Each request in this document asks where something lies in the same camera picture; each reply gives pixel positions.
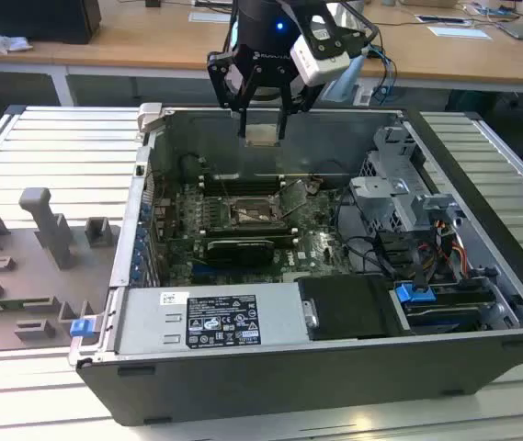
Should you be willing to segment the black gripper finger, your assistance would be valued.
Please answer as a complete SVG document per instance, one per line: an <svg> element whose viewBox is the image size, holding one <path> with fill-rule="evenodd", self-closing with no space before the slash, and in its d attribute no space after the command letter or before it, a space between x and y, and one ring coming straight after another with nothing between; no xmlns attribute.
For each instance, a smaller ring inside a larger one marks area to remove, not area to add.
<svg viewBox="0 0 523 441"><path fill-rule="evenodd" d="M232 67L242 76L242 83L236 92L229 87L226 81ZM254 63L253 54L249 50L213 51L208 54L207 71L221 108L230 109L239 114L238 136L244 138L247 109L260 85L261 65Z"/></svg>
<svg viewBox="0 0 523 441"><path fill-rule="evenodd" d="M301 112L308 112L324 89L324 85L308 86L304 82L301 82L301 90L297 94L293 94L291 83L299 76L300 74L295 66L289 66L287 69L279 69L279 83L275 86L278 90L280 102L277 125L279 140L285 138L289 116Z"/></svg>

